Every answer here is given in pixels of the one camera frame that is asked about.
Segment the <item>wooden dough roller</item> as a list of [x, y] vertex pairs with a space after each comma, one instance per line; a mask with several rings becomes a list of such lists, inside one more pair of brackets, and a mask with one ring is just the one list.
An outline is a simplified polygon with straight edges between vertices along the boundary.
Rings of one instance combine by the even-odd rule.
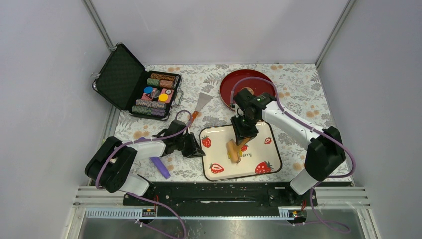
[[241, 148], [245, 146], [248, 142], [249, 140], [245, 140], [241, 143], [240, 146], [237, 146], [235, 140], [231, 139], [226, 144], [227, 152], [231, 156], [231, 160], [230, 160], [231, 163], [238, 164], [241, 161], [241, 156], [240, 156]]

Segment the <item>white strawberry tray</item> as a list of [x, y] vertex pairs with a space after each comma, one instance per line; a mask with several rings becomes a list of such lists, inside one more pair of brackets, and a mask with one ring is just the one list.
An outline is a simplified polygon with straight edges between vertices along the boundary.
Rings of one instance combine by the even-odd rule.
[[241, 161], [231, 162], [226, 149], [234, 139], [231, 125], [209, 127], [200, 132], [203, 173], [209, 181], [244, 178], [276, 173], [282, 169], [282, 161], [269, 124], [259, 122], [259, 133], [239, 150]]

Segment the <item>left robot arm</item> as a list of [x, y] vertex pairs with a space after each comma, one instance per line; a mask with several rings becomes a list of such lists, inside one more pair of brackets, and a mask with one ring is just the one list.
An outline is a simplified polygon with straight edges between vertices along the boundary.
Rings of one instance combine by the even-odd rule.
[[123, 143], [114, 136], [107, 138], [86, 165], [85, 175], [110, 193], [132, 193], [141, 204], [147, 205], [154, 200], [153, 189], [145, 178], [131, 173], [132, 165], [136, 159], [153, 158], [160, 162], [162, 156], [174, 151], [187, 158], [205, 155], [187, 125], [176, 119], [151, 139]]

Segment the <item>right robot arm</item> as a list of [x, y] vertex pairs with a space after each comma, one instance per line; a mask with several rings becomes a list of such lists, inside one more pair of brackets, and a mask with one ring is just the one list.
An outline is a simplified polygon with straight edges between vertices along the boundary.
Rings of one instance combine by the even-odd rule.
[[338, 129], [324, 129], [314, 125], [288, 109], [283, 108], [275, 96], [263, 92], [255, 96], [247, 89], [231, 94], [236, 114], [231, 120], [235, 138], [227, 145], [233, 163], [240, 162], [239, 151], [257, 134], [257, 123], [269, 123], [295, 139], [305, 150], [304, 169], [289, 182], [285, 197], [288, 203], [298, 205], [305, 199], [305, 192], [324, 181], [345, 160]]

